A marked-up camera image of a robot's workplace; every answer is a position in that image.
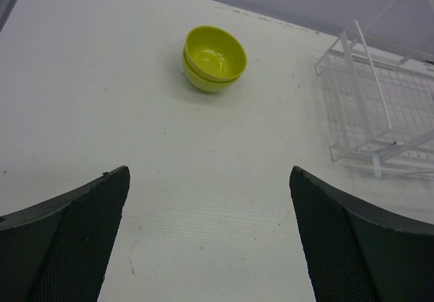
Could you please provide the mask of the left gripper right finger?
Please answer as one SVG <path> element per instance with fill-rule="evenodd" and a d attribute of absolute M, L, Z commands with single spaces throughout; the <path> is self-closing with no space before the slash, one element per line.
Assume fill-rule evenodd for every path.
<path fill-rule="evenodd" d="M 289 178 L 316 301 L 432 301 L 433 225 L 294 166 Z"/>

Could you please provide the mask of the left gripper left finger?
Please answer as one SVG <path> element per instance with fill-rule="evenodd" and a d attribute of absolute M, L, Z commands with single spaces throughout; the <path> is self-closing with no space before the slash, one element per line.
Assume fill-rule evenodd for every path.
<path fill-rule="evenodd" d="M 1 300 L 97 301 L 129 188 L 120 166 L 2 216 Z"/>

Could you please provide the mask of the lime green bowl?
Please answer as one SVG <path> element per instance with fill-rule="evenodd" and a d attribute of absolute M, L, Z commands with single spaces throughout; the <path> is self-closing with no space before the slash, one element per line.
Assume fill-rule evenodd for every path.
<path fill-rule="evenodd" d="M 189 31 L 184 42 L 184 56 L 200 77 L 216 83 L 239 78 L 248 63 L 240 42 L 216 26 L 198 26 Z"/>
<path fill-rule="evenodd" d="M 221 92 L 225 90 L 226 88 L 229 88 L 232 86 L 235 82 L 238 81 L 238 78 L 235 78 L 234 80 L 224 82 L 224 83 L 217 83 L 214 81 L 206 80 L 202 77 L 200 77 L 198 74 L 196 74 L 192 68 L 189 66 L 187 60 L 186 60 L 186 54 L 185 51 L 182 51 L 182 62 L 184 67 L 184 74 L 188 81 L 197 89 L 202 90 L 204 92 L 209 93 L 216 93 Z"/>

